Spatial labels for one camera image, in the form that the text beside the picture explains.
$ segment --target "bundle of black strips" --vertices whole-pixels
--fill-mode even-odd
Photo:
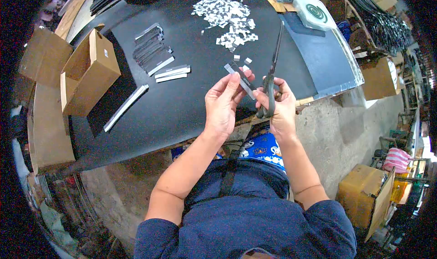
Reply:
[[[90,7],[91,16],[98,15],[112,6],[117,4],[120,0],[93,0]]]
[[[149,76],[174,61],[172,50],[162,41],[163,37],[159,23],[135,36],[133,58]]]
[[[396,56],[412,43],[411,30],[399,17],[383,11],[373,0],[349,0],[363,19],[375,45]]]

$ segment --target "black table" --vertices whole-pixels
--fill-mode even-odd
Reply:
[[[230,53],[216,45],[216,38],[229,28],[209,26],[203,17],[191,15],[192,5],[199,0],[161,0],[151,5],[118,3],[91,21],[75,38],[77,45],[91,28],[105,23],[101,31],[112,43],[122,76],[112,85],[94,109],[84,117],[70,117],[70,135],[77,162],[63,174],[101,167],[134,158],[198,136],[205,126],[206,92],[227,74],[223,66],[234,54],[241,56],[240,64],[249,57],[255,86],[267,74],[275,48],[281,20],[266,0],[244,0],[250,7],[249,18],[256,27],[251,30],[258,41],[247,42]],[[134,37],[155,22],[163,27],[165,42],[174,50],[168,67],[191,65],[187,78],[156,83],[153,77],[132,58]],[[284,78],[296,98],[317,94],[313,79],[298,47],[286,32],[282,37],[276,75]],[[149,90],[106,133],[103,125],[138,85],[147,83]],[[256,112],[249,97],[237,110],[237,120]]]

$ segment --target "open cardboard box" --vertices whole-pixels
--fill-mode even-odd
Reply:
[[[61,74],[63,115],[87,116],[120,75],[112,43],[91,30]]]
[[[401,92],[399,77],[396,77],[395,84],[391,77],[387,57],[380,58],[377,64],[362,65],[361,72],[364,77],[364,97],[367,101],[395,96]]]
[[[112,43],[96,29],[72,52],[65,40],[37,28],[21,60],[19,73],[26,84],[21,89],[34,89],[28,139],[35,174],[66,169],[76,161],[66,115],[87,115],[120,76]]]
[[[388,178],[382,182],[385,174]],[[390,173],[358,164],[338,184],[336,200],[343,206],[355,234],[369,240],[384,221],[395,180]]]

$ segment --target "scissor blade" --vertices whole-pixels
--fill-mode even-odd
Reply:
[[[281,44],[281,35],[282,35],[282,29],[283,28],[284,28],[284,21],[281,21],[281,29],[279,30],[279,35],[277,37],[276,49],[275,49],[275,52],[273,53],[272,66],[270,68],[270,73],[271,74],[273,74],[275,69],[276,69],[277,56],[279,54],[279,45]]]

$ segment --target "white label strip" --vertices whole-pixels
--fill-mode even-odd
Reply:
[[[177,70],[170,70],[168,72],[164,72],[164,73],[161,73],[161,74],[156,74],[155,75],[155,79],[157,79],[159,77],[173,76],[173,75],[182,74],[182,73],[189,73],[190,71],[191,71],[191,66],[187,66],[187,67],[180,68],[180,69],[177,69]]]
[[[170,81],[170,80],[180,79],[180,78],[183,78],[183,77],[187,77],[187,73],[157,78],[156,82]]]
[[[138,87],[130,96],[129,98],[123,103],[120,108],[118,108],[117,112],[109,119],[109,121],[105,124],[103,129],[105,132],[109,131],[112,126],[114,126],[115,122],[126,112],[126,110],[134,103],[136,99],[139,98],[147,89],[149,88],[148,85],[142,85]]]
[[[160,64],[157,67],[155,67],[154,69],[152,69],[150,72],[148,72],[149,76],[151,77],[156,71],[160,70],[161,68],[163,68],[164,66],[168,65],[172,61],[174,61],[174,57],[173,56],[171,58],[169,58],[168,60],[166,60],[165,62],[163,62],[162,64]]]

